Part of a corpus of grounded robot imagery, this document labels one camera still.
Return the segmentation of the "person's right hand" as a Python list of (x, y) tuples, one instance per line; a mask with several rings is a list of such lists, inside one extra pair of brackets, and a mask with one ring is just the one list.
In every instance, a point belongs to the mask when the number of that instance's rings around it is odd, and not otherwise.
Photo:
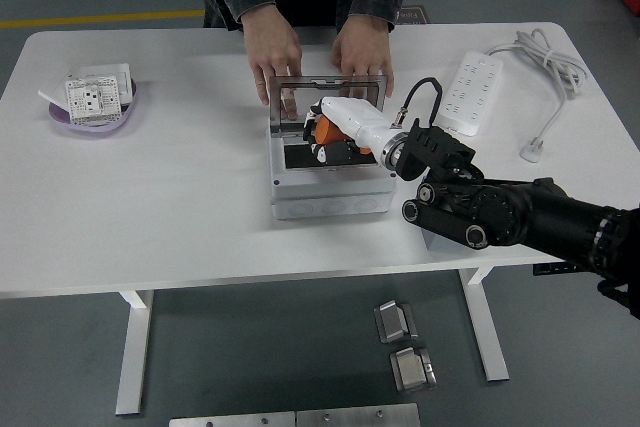
[(273, 4), (244, 13), (241, 24), (257, 95), (263, 105), (269, 106), (269, 80), (272, 77), (302, 75), (298, 36)]

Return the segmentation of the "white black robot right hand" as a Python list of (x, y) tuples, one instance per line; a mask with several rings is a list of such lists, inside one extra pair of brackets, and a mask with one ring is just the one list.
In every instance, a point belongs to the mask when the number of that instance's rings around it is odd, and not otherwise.
[(395, 152), (401, 151), (406, 133), (392, 128), (380, 110), (365, 99), (323, 97), (306, 115), (303, 140), (323, 165), (355, 164), (372, 154), (389, 170)]

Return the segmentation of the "person's left hand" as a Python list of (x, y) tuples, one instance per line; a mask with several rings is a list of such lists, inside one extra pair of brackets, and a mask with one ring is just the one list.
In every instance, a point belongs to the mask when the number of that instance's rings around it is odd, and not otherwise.
[(343, 76), (387, 77), (385, 95), (394, 90), (389, 23), (378, 17), (350, 15), (339, 31), (331, 51), (331, 62)]

